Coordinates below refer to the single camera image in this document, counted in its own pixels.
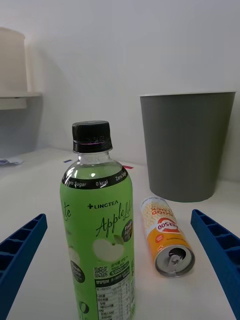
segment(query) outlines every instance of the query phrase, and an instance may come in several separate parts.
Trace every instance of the nutrition facts label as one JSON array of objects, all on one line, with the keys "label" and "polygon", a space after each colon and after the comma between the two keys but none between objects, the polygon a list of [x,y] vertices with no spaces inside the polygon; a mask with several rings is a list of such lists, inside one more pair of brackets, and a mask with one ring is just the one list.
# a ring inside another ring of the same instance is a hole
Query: nutrition facts label
[{"label": "nutrition facts label", "polygon": [[99,320],[130,320],[129,267],[111,278],[95,280]]}]

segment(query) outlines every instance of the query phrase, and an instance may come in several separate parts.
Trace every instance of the table surface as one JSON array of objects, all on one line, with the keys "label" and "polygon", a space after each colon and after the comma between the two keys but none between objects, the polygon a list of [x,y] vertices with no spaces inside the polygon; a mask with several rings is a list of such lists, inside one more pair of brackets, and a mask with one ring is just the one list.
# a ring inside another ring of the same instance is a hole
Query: table surface
[{"label": "table surface", "polygon": [[[76,155],[47,148],[20,156],[19,166],[0,167],[0,242],[25,223],[45,213],[48,230],[31,262],[8,320],[77,320],[71,268],[61,213],[61,178]],[[191,227],[199,209],[240,236],[240,184],[220,181],[210,199],[196,203],[168,201],[195,253],[187,275],[169,279],[151,263],[143,235],[140,204],[152,193],[145,166],[129,169],[133,183],[136,320],[234,320],[214,269]]]}]

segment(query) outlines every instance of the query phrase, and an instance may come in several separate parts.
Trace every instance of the bottle cap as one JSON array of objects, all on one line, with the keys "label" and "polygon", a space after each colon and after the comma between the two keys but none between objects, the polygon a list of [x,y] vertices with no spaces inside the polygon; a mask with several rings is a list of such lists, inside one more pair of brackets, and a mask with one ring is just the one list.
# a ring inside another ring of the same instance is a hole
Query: bottle cap
[{"label": "bottle cap", "polygon": [[113,148],[107,121],[83,121],[72,125],[73,152],[91,154]]}]

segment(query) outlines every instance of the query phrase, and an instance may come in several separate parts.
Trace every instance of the white cylinder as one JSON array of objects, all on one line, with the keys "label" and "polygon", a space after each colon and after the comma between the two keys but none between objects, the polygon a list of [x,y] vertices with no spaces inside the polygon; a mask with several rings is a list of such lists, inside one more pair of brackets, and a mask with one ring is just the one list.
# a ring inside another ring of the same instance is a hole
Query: white cylinder
[{"label": "white cylinder", "polygon": [[27,91],[25,36],[0,27],[0,92]]}]

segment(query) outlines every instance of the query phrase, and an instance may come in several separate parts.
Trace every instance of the wall shelf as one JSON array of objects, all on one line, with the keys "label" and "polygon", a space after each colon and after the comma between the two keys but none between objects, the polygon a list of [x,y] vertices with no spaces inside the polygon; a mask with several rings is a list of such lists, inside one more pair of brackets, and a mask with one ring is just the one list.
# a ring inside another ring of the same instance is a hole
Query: wall shelf
[{"label": "wall shelf", "polygon": [[0,110],[26,109],[27,99],[41,96],[41,92],[0,91]]},{"label": "wall shelf", "polygon": [[26,91],[0,91],[0,99],[17,99],[17,98],[31,98],[41,97],[41,92],[26,92]]}]

